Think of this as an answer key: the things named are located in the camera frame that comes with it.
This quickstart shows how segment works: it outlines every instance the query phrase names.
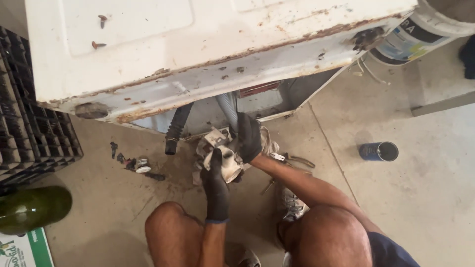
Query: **person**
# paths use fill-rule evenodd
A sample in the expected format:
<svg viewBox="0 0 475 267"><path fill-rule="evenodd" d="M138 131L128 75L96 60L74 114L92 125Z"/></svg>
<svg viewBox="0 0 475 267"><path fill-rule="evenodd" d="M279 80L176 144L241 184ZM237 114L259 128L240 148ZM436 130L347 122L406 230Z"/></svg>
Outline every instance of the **person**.
<svg viewBox="0 0 475 267"><path fill-rule="evenodd" d="M238 113L239 154L282 185L285 214L277 239L293 267L419 267L338 188L261 153L259 122ZM175 202L158 206L145 223L156 267L223 267L229 191L221 177L221 151L201 171L207 197L203 225ZM239 267L260 267L246 250Z"/></svg>

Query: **gray corrugated hose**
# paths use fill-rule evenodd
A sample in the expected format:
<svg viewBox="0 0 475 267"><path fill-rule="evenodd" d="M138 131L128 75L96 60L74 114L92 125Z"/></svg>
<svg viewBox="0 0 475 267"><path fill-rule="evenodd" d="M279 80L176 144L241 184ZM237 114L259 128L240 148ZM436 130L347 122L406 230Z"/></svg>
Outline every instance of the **gray corrugated hose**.
<svg viewBox="0 0 475 267"><path fill-rule="evenodd" d="M224 115L229 121L231 128L233 128L235 133L238 133L238 115L234 109L231 99L227 94L221 94L216 96L216 101L219 104L219 107L223 110Z"/></svg>

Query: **black glove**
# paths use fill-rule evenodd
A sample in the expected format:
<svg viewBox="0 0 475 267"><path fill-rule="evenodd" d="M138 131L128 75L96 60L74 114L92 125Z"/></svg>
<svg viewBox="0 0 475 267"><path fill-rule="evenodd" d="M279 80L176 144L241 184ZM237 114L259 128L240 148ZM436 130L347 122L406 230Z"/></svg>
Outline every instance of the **black glove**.
<svg viewBox="0 0 475 267"><path fill-rule="evenodd" d="M251 162L262 151L260 123L246 113L237 113L239 155L243 163Z"/></svg>
<svg viewBox="0 0 475 267"><path fill-rule="evenodd" d="M215 148L209 162L209 171L203 167L199 174L208 201L206 223L219 224L229 220L229 190L221 174L222 161L221 150Z"/></svg>

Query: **black plastic crate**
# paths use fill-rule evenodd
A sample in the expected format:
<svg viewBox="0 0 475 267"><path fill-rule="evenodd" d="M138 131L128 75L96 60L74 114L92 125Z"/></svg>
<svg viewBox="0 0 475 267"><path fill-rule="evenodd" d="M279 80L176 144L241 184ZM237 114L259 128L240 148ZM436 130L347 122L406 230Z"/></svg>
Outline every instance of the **black plastic crate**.
<svg viewBox="0 0 475 267"><path fill-rule="evenodd" d="M36 105L28 41L0 27L0 191L82 157L69 115Z"/></svg>

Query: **rusty screw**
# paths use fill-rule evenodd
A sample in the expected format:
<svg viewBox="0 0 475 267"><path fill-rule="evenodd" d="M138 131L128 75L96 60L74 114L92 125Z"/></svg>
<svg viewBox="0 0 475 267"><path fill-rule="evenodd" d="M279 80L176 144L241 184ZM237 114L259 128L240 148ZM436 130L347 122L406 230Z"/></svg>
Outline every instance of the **rusty screw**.
<svg viewBox="0 0 475 267"><path fill-rule="evenodd" d="M98 43L92 41L92 47L93 47L94 49L101 48L101 47L105 47L105 46L106 46L106 44L98 44Z"/></svg>
<svg viewBox="0 0 475 267"><path fill-rule="evenodd" d="M104 29L104 24L105 24L105 21L107 20L107 17L104 15L99 15L98 17L101 18L101 29Z"/></svg>

